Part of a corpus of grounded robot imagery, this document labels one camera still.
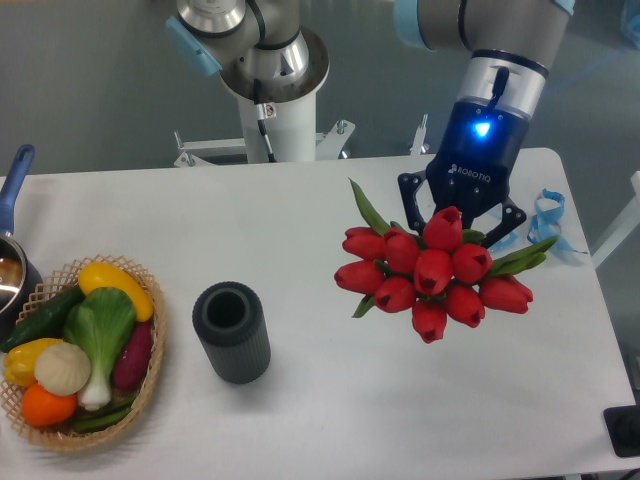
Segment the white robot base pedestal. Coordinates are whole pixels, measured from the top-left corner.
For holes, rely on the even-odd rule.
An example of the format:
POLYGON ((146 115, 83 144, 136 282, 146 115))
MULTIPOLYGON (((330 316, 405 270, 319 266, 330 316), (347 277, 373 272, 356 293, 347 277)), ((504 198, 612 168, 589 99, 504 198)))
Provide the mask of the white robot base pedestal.
POLYGON ((289 102, 255 104, 237 97, 249 164, 268 163, 268 149, 259 121, 277 162, 312 162, 316 149, 316 94, 289 102))

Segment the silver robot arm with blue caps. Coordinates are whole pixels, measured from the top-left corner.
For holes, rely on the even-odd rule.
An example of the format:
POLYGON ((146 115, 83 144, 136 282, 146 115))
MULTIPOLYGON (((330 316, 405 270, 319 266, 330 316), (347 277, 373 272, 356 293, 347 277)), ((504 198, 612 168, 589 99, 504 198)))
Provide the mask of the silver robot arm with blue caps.
MULTIPOLYGON (((465 227, 494 207, 485 246, 525 221, 509 178, 566 26, 570 1, 398 1, 395 29, 408 45, 470 52, 435 158, 400 176, 409 227, 425 222, 416 200, 430 188, 437 210, 458 208, 465 227)), ((316 94, 329 71, 322 40, 302 26, 295 1, 180 1, 165 25, 176 51, 236 96, 252 163, 318 158, 316 94)))

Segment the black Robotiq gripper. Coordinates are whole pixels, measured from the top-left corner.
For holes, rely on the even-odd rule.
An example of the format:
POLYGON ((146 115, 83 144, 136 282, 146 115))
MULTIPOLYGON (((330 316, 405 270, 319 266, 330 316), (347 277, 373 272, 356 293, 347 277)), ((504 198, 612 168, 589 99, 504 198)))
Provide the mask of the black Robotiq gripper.
POLYGON ((438 211, 456 207, 464 228, 501 203, 499 224, 486 234, 487 249, 522 225, 527 215, 508 197, 509 179, 529 121, 500 109, 467 101, 454 104, 440 148, 426 172, 402 173, 397 182, 408 227, 426 226, 417 193, 427 179, 438 211))

